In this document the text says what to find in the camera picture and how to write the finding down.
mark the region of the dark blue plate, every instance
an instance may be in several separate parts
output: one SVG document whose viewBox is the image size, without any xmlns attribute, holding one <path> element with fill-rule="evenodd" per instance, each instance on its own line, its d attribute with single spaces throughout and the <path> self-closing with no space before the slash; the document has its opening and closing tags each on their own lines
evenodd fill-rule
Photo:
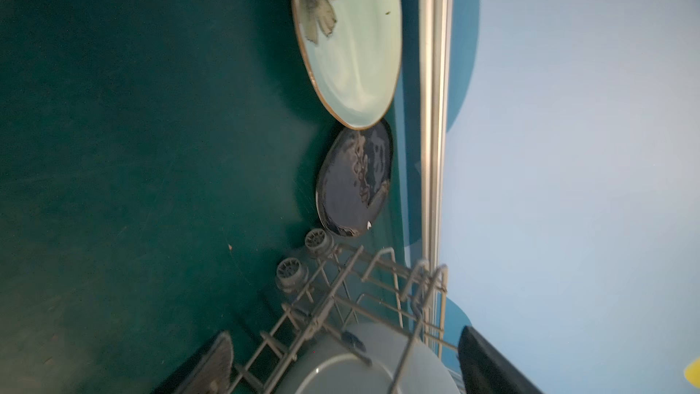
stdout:
<svg viewBox="0 0 700 394">
<path fill-rule="evenodd" d="M 393 143 L 385 121 L 338 134 L 319 172 L 316 209 L 321 224 L 340 236 L 367 232 L 389 195 Z"/>
</svg>

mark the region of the white plate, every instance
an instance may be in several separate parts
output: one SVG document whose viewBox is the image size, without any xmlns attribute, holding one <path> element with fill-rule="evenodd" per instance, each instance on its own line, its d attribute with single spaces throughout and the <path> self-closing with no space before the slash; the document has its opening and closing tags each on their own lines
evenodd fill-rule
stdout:
<svg viewBox="0 0 700 394">
<path fill-rule="evenodd" d="M 354 354 L 325 337 L 293 364 L 275 394 L 356 394 L 389 392 L 408 339 L 388 327 L 372 322 L 348 329 L 372 360 L 368 367 Z M 417 342 L 398 383 L 399 394 L 459 394 L 457 385 L 437 355 Z"/>
<path fill-rule="evenodd" d="M 346 127 L 372 127 L 396 89 L 400 0 L 292 0 L 292 14 L 320 101 Z"/>
</svg>

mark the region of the stainless steel trim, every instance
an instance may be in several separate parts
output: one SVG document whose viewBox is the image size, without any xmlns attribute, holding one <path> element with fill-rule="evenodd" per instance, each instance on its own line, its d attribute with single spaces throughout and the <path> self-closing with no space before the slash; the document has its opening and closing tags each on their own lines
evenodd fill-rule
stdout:
<svg viewBox="0 0 700 394">
<path fill-rule="evenodd" d="M 423 258 L 433 271 L 440 258 L 442 171 L 447 132 L 447 90 L 450 75 L 452 0 L 419 0 L 421 66 L 421 212 Z M 426 319 L 438 324 L 433 312 Z M 444 318 L 444 303 L 440 318 Z"/>
</svg>

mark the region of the yellow object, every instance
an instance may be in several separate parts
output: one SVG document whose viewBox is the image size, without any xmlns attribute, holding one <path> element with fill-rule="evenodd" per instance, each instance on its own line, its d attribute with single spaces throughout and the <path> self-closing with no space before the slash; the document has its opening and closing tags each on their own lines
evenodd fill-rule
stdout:
<svg viewBox="0 0 700 394">
<path fill-rule="evenodd" d="M 691 385 L 693 385 L 695 388 L 700 388 L 700 358 L 697 358 L 691 362 L 690 365 L 685 368 L 683 373 Z"/>
</svg>

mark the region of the dishwasher rack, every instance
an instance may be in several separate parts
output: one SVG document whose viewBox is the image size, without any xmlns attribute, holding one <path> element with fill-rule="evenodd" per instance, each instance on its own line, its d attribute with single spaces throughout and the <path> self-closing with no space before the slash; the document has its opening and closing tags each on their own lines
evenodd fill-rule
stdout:
<svg viewBox="0 0 700 394">
<path fill-rule="evenodd" d="M 363 246 L 353 247 L 345 243 L 336 243 L 332 236 L 323 229 L 311 230 L 305 238 L 305 247 L 311 259 L 315 260 L 315 270 L 309 275 L 302 261 L 288 258 L 278 267 L 278 285 L 280 280 L 296 278 L 297 283 L 286 283 L 285 291 L 290 294 L 289 302 L 282 304 L 282 316 L 268 332 L 260 332 L 262 343 L 246 364 L 234 364 L 237 372 L 229 394 L 245 380 L 258 394 L 270 394 L 280 381 L 284 372 L 297 360 L 297 353 L 317 333 L 325 332 L 333 337 L 340 345 L 353 353 L 361 362 L 371 365 L 371 359 L 353 344 L 351 335 L 345 334 L 345 327 L 352 321 L 359 322 L 359 317 L 381 323 L 394 331 L 409 338 L 396 372 L 393 377 L 389 394 L 394 394 L 398 381 L 403 375 L 407 358 L 416 341 L 422 340 L 431 347 L 439 358 L 442 349 L 447 347 L 456 351 L 457 347 L 446 342 L 444 337 L 444 312 L 447 299 L 447 266 L 441 265 L 434 271 L 428 270 L 428 261 L 419 260 L 412 268 L 396 263 L 393 248 L 382 248 L 375 254 L 366 252 Z M 326 267 L 332 267 L 337 276 L 329 278 Z M 390 273 L 391 285 L 372 277 L 373 272 L 385 271 Z M 371 288 L 372 292 L 363 292 L 355 300 L 350 298 L 347 285 L 349 276 L 355 276 L 364 283 L 363 289 Z M 339 290 L 343 288 L 345 297 Z M 393 304 L 381 298 L 383 293 L 393 294 Z M 433 301 L 440 298 L 440 317 L 438 325 L 427 321 L 426 313 Z M 394 321 L 386 319 L 377 311 L 363 306 L 363 301 L 372 302 L 375 306 L 388 309 L 396 317 Z M 331 311 L 335 308 L 340 323 L 332 322 Z M 295 337 L 287 346 L 275 335 L 280 327 L 289 322 Z M 250 372 L 256 359 L 270 348 L 279 361 L 265 381 L 261 381 Z M 456 372 L 452 372 L 458 388 L 463 392 L 463 383 Z"/>
</svg>

